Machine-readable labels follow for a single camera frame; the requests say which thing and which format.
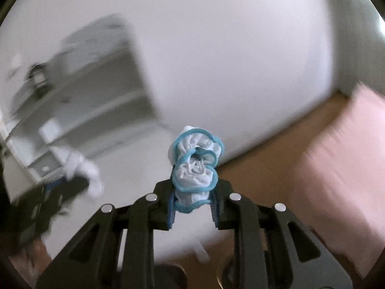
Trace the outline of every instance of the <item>silver rivet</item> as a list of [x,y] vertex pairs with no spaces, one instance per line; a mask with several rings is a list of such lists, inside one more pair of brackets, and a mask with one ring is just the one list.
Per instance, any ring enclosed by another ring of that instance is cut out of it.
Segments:
[[283,203],[276,203],[274,205],[274,208],[278,211],[278,212],[284,212],[286,211],[286,205],[283,204]]
[[148,202],[154,202],[154,201],[156,201],[157,198],[158,198],[158,196],[154,193],[149,193],[146,195],[146,200]]
[[102,205],[102,207],[100,208],[100,210],[101,210],[103,213],[109,213],[109,212],[111,212],[113,209],[114,209],[114,207],[113,207],[111,204],[104,204],[104,205]]
[[239,201],[242,196],[239,193],[233,192],[230,194],[230,200]]

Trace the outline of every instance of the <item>blue trim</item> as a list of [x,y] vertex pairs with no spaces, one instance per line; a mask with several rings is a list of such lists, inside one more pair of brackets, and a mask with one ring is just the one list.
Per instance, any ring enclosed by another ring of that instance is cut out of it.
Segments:
[[200,156],[204,156],[207,154],[211,155],[214,158],[214,162],[211,164],[206,164],[207,166],[215,167],[218,164],[218,158],[217,158],[216,154],[214,153],[214,151],[205,150],[205,149],[202,149],[201,147],[197,147],[197,148],[195,148],[195,154],[200,155]]
[[171,178],[173,180],[173,184],[175,188],[177,188],[180,192],[184,192],[184,193],[198,193],[198,192],[207,192],[207,191],[213,190],[218,182],[218,174],[213,167],[207,166],[206,168],[208,168],[213,172],[211,183],[207,187],[196,187],[196,188],[184,188],[179,183],[179,180],[176,177],[177,168],[174,168]]
[[61,178],[59,178],[57,180],[54,180],[54,181],[50,182],[49,184],[47,184],[45,188],[46,188],[47,191],[51,191],[53,188],[55,188],[56,186],[60,185],[64,181],[65,181],[65,178],[61,177]]
[[196,152],[196,148],[194,149],[191,149],[190,151],[188,151],[184,156],[182,156],[175,164],[175,168],[178,168],[181,164],[183,164],[184,162],[186,162],[190,156],[192,156],[194,153]]
[[168,213],[167,213],[167,227],[168,229],[171,229],[173,226],[173,223],[175,221],[175,190],[173,190],[170,194],[169,200],[168,200]]
[[219,146],[221,147],[221,154],[225,151],[225,146],[223,145],[222,141],[218,138],[218,137],[215,137],[213,136],[210,132],[204,130],[204,129],[201,129],[201,128],[193,128],[193,129],[190,129],[188,131],[185,131],[183,134],[180,134],[178,136],[178,138],[175,139],[174,143],[173,143],[173,147],[174,147],[174,159],[175,161],[178,160],[178,143],[185,137],[187,137],[188,135],[190,134],[195,134],[195,133],[200,133],[200,134],[204,134],[206,135],[207,137],[209,137],[211,139],[211,141],[215,142],[215,143],[218,143]]
[[190,206],[183,206],[178,201],[175,202],[175,209],[181,213],[189,214],[197,208],[200,208],[204,204],[211,204],[210,200],[200,200],[194,202]]

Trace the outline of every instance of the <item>crumpled fabric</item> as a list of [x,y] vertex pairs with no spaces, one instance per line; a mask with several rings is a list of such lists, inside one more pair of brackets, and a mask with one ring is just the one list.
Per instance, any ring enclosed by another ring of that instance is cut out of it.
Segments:
[[210,191],[218,182],[214,167],[224,151],[221,140],[203,129],[186,126],[171,144],[169,160],[174,169],[176,210],[190,213],[210,204]]

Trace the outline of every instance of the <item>pink fabric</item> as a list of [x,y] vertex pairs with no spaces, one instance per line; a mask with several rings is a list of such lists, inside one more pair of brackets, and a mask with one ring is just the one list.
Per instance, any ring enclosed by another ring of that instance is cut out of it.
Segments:
[[289,207],[364,277],[385,247],[385,100],[360,84],[310,146]]

